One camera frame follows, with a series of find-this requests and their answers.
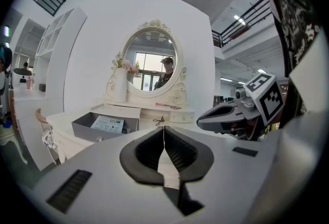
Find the decorative carving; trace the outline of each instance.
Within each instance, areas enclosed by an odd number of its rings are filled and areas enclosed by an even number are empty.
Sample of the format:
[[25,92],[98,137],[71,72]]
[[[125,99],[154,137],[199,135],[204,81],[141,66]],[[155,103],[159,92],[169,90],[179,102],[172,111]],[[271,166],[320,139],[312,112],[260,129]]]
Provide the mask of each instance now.
[[109,80],[107,82],[107,85],[106,85],[106,94],[110,97],[113,97],[112,93],[113,93],[113,90],[114,90],[114,87],[115,87],[115,80],[116,80],[116,77],[115,77],[115,71],[116,71],[115,60],[113,60],[112,63],[113,63],[113,67],[111,67],[111,70],[113,70],[113,73],[112,73],[111,77],[109,78]]
[[137,29],[144,29],[148,27],[155,27],[155,28],[160,28],[163,29],[167,32],[171,32],[170,28],[166,26],[166,24],[161,23],[160,20],[152,20],[150,22],[144,22],[142,25],[140,25]]
[[172,100],[175,104],[183,104],[186,102],[187,92],[184,85],[185,77],[186,67],[181,70],[178,81],[173,87]]

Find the white floor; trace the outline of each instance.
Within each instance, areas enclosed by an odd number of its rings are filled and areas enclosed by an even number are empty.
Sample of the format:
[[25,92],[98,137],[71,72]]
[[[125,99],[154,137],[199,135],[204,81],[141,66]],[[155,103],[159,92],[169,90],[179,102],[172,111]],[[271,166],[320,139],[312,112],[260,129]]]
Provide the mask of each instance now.
[[166,150],[163,150],[160,156],[158,172],[163,174],[165,188],[179,189],[179,173]]

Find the white wall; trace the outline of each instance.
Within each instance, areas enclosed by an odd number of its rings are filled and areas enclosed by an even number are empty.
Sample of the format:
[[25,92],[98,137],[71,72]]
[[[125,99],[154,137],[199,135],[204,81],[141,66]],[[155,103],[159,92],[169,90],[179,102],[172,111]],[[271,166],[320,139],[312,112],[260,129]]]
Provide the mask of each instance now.
[[232,97],[231,90],[235,91],[235,86],[227,83],[223,83],[221,80],[221,70],[219,68],[215,68],[214,95],[223,96],[224,98]]
[[11,7],[45,28],[53,20],[53,17],[33,0],[14,0]]
[[235,91],[234,85],[221,82],[221,96],[223,96],[224,98],[233,97],[231,96],[231,90]]
[[215,68],[215,89],[214,95],[221,95],[221,70],[219,68]]
[[139,25],[154,19],[171,28],[182,45],[188,101],[197,110],[196,117],[212,107],[214,48],[207,15],[180,0],[68,0],[58,15],[78,6],[88,18],[67,67],[65,111],[105,94],[115,55]]

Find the black vent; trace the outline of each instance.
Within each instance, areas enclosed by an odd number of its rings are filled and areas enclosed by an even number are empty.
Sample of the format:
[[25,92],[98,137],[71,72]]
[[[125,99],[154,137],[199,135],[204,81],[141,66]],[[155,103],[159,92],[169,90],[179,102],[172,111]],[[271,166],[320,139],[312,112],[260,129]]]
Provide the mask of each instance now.
[[246,149],[246,148],[242,148],[242,147],[235,147],[232,151],[237,152],[239,154],[246,155],[246,156],[252,156],[252,157],[255,157],[258,153],[258,151]]
[[141,142],[135,152],[139,162],[158,171],[159,159],[163,152],[163,130]]
[[177,137],[169,130],[165,134],[164,147],[176,169],[180,172],[191,165],[197,158],[197,150],[188,142]]
[[77,170],[48,200],[47,203],[62,213],[66,213],[92,173]]

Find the cap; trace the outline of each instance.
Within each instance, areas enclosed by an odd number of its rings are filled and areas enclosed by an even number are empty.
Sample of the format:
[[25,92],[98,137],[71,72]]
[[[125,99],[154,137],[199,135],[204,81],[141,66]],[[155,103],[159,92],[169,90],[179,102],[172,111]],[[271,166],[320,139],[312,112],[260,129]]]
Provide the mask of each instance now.
[[164,64],[169,64],[169,63],[174,64],[173,59],[170,58],[170,57],[166,57],[166,58],[164,58],[163,60],[161,60],[160,62],[161,62],[161,63],[164,63]]

